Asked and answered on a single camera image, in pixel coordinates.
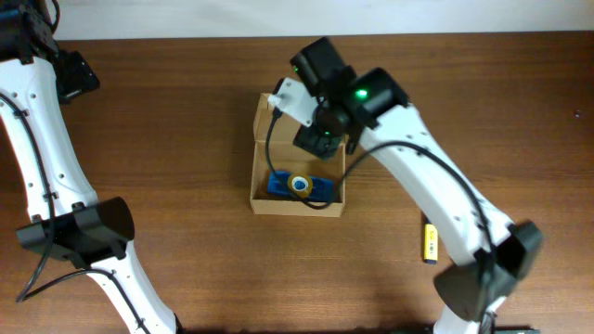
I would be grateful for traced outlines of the blue whiteboard duster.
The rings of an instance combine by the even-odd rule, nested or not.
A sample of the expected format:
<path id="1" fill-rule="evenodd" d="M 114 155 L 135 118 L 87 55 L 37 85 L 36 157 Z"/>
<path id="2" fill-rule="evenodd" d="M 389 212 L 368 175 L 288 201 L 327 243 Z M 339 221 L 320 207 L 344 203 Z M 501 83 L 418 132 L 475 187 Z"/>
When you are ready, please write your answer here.
<path id="1" fill-rule="evenodd" d="M 287 181 L 291 174 L 292 173 L 287 171 L 277 171 L 276 174 L 271 173 L 266 186 L 267 193 L 274 196 L 290 198 L 292 191 L 289 190 Z M 312 194 L 306 200 L 313 202 L 327 202 L 331 200 L 334 188 L 333 182 L 326 178 L 315 176 L 310 177 L 313 179 L 314 188 Z"/>

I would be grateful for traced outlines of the yellow tape roll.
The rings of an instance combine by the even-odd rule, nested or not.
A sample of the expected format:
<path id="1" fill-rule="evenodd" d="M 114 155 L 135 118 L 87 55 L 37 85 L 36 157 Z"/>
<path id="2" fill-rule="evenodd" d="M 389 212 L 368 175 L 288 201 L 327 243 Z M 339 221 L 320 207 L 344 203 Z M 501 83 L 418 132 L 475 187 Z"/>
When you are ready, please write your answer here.
<path id="1" fill-rule="evenodd" d="M 292 173 L 287 181 L 289 190 L 301 199 L 307 199 L 313 192 L 313 179 L 303 173 Z"/>

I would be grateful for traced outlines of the brown cardboard box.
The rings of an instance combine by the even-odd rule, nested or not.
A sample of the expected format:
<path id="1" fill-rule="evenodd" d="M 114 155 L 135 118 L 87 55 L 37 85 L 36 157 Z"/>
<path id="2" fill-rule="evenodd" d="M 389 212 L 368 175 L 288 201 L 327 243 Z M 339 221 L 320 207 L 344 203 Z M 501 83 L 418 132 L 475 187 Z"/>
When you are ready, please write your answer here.
<path id="1" fill-rule="evenodd" d="M 256 214 L 339 217 L 345 203 L 343 186 L 336 201 L 324 210 L 314 210 L 298 200 L 282 198 L 267 192 L 270 168 L 265 158 L 265 139 L 274 108 L 268 104 L 268 95 L 261 94 L 253 122 L 254 153 L 250 203 Z M 338 182 L 345 172 L 344 147 L 339 146 L 335 156 L 323 161 L 292 144 L 300 124 L 288 116 L 281 117 L 273 129 L 269 144 L 270 158 L 279 172 L 322 177 Z"/>

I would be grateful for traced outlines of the yellow highlighter with blue cap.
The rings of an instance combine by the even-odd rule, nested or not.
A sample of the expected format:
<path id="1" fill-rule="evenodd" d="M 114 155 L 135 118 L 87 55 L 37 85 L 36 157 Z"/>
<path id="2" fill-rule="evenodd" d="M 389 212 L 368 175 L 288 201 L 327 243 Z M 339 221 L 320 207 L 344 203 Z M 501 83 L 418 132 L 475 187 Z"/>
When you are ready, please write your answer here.
<path id="1" fill-rule="evenodd" d="M 423 261 L 428 264 L 437 264 L 438 261 L 438 232 L 431 223 L 424 225 L 423 234 Z"/>

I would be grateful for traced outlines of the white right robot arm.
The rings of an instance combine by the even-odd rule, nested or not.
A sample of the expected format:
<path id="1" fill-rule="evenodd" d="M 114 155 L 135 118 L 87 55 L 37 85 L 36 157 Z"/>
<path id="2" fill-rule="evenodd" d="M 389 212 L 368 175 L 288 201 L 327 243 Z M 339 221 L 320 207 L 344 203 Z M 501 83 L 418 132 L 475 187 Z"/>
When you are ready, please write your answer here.
<path id="1" fill-rule="evenodd" d="M 407 93 L 384 69 L 357 75 L 320 38 L 290 61 L 301 92 L 283 112 L 301 124 L 295 145 L 326 159 L 334 139 L 374 158 L 441 238 L 452 264 L 433 284 L 445 308 L 435 333 L 493 333 L 497 309 L 530 273 L 544 241 L 537 225 L 494 206 L 440 148 Z"/>

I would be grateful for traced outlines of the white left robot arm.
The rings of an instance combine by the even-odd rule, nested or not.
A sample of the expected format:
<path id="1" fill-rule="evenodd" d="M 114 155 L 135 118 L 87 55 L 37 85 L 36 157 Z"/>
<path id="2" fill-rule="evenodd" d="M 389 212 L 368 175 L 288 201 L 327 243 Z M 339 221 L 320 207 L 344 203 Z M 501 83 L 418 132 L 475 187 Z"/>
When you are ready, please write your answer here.
<path id="1" fill-rule="evenodd" d="M 59 47 L 60 13 L 46 1 L 1 4 L 1 121 L 26 191 L 28 225 L 17 231 L 41 259 L 16 298 L 25 302 L 77 276 L 104 291 L 132 333 L 180 333 L 177 315 L 152 287 L 135 250 L 121 197 L 101 200 L 77 160 L 61 105 L 100 81 L 76 51 Z"/>

